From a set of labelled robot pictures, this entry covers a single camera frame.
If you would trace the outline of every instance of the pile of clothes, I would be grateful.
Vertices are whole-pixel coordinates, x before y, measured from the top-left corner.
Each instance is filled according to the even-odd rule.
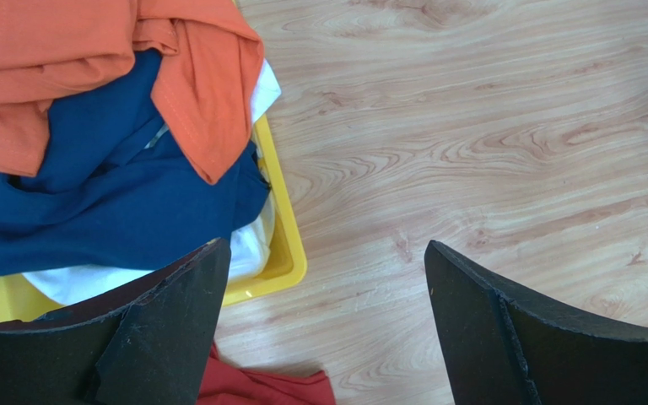
[[[214,238],[257,275],[251,128],[280,94],[230,0],[0,0],[0,276],[71,305]]]

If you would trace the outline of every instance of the laminate floor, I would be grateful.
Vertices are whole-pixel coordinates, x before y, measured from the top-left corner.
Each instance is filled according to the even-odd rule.
[[[648,0],[240,0],[309,257],[225,308],[238,365],[453,403],[424,248],[648,326]]]

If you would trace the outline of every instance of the yellow laundry basket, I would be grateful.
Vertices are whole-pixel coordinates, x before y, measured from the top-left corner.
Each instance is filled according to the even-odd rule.
[[[254,138],[262,151],[259,165],[268,175],[276,207],[276,224],[270,246],[272,253],[258,276],[227,286],[224,305],[287,289],[296,285],[306,274],[304,247],[266,116],[262,116],[254,124]],[[0,277],[0,322],[13,319],[31,321],[59,307],[59,304],[46,298],[22,275]]]

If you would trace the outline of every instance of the orange t-shirt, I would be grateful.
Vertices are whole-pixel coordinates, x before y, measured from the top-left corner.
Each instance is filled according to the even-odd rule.
[[[0,171],[35,176],[53,99],[127,74],[134,51],[163,55],[152,100],[207,182],[251,132],[262,40],[231,0],[0,0]]]

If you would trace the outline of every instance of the red cloth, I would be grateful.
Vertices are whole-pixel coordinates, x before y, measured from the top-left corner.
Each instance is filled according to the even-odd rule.
[[[219,360],[212,346],[197,405],[336,405],[324,371],[294,378],[238,370]]]

